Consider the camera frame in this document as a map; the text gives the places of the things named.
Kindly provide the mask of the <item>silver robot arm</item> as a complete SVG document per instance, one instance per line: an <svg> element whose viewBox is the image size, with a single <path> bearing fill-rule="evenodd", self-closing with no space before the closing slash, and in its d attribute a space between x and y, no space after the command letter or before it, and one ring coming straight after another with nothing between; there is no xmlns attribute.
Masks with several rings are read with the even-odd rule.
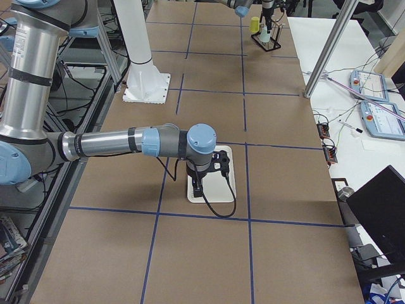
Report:
<svg viewBox="0 0 405 304"><path fill-rule="evenodd" d="M204 177L216 147L215 130L166 123L115 132L45 132L44 115L62 37L99 32L96 1L13 1L17 20L1 119L1 184L13 185L53 165L79 158L142 153L186 160Z"/></svg>
<svg viewBox="0 0 405 304"><path fill-rule="evenodd" d="M235 14L241 18L244 18L252 4L253 1L252 0L220 0L217 1L217 3L221 3L223 5L225 5L228 8L231 8L235 11ZM268 0L264 0L261 2L262 5L262 10L261 10L261 15L262 17L265 18L265 24L267 26L267 29L271 28L271 24L272 24L272 16L275 10L275 1L268 1Z"/></svg>

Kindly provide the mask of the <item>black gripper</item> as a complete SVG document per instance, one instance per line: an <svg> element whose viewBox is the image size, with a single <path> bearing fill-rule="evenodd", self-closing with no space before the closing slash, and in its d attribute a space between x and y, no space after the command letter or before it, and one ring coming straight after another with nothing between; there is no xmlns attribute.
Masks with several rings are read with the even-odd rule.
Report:
<svg viewBox="0 0 405 304"><path fill-rule="evenodd" d="M192 178L192 181L195 183L199 183L200 185L203 184L203 178L210 173L212 169L212 165L210 163L204 165L196 165L191 160L186 161L186 171L189 177Z"/></svg>
<svg viewBox="0 0 405 304"><path fill-rule="evenodd" d="M273 16L273 9L272 8L265 8L264 9L264 18L267 27L271 27L272 24L272 16Z"/></svg>

